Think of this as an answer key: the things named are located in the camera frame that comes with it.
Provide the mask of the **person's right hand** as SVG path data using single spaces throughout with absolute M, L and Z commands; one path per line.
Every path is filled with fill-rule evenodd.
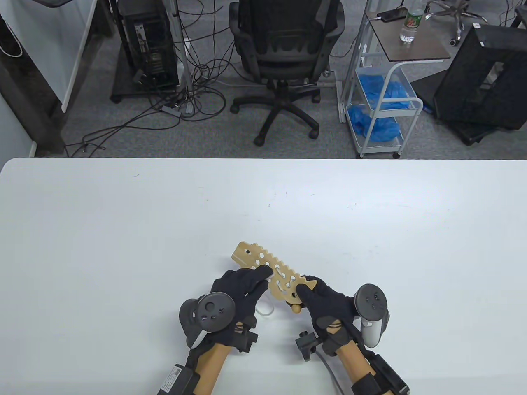
M 311 315 L 311 323 L 322 342 L 324 352 L 335 357 L 339 348 L 352 341 L 364 353 L 363 338 L 354 325 L 354 319 L 358 315 L 354 308 L 354 298 L 336 292 L 319 278 L 307 278 L 317 282 L 314 289 L 298 284 L 296 294 Z

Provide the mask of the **person's left hand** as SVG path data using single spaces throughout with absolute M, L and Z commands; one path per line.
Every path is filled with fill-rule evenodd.
M 235 303 L 235 315 L 224 329 L 206 335 L 204 340 L 207 343 L 235 346 L 234 337 L 237 324 L 254 316 L 256 304 L 268 289 L 268 278 L 272 274 L 271 267 L 262 265 L 256 269 L 228 270 L 221 278 L 213 282 L 210 291 L 229 295 Z

